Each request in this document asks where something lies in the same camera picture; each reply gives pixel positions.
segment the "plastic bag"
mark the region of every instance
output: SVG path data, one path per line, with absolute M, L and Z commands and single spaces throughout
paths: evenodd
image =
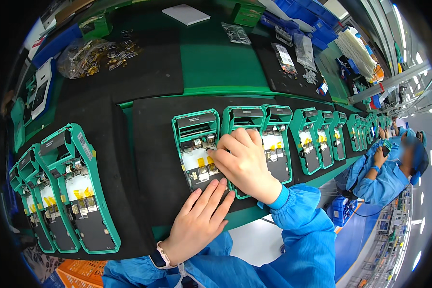
M 99 60 L 109 50 L 112 42 L 104 39 L 75 39 L 58 59 L 58 71 L 62 76 L 76 79 L 99 71 Z
M 280 63 L 283 72 L 288 75 L 289 78 L 295 77 L 297 74 L 296 67 L 294 67 L 294 63 L 288 54 L 288 50 L 278 43 L 271 43 L 271 45 L 275 50 L 278 62 Z
M 224 22 L 221 22 L 221 26 L 224 28 L 224 31 L 227 33 L 232 43 L 240 43 L 244 45 L 251 44 L 250 38 L 248 38 L 248 35 L 242 26 L 227 24 Z
M 317 72 L 314 63 L 314 51 L 312 50 L 312 40 L 302 34 L 294 33 L 294 50 L 298 63 L 306 69 Z

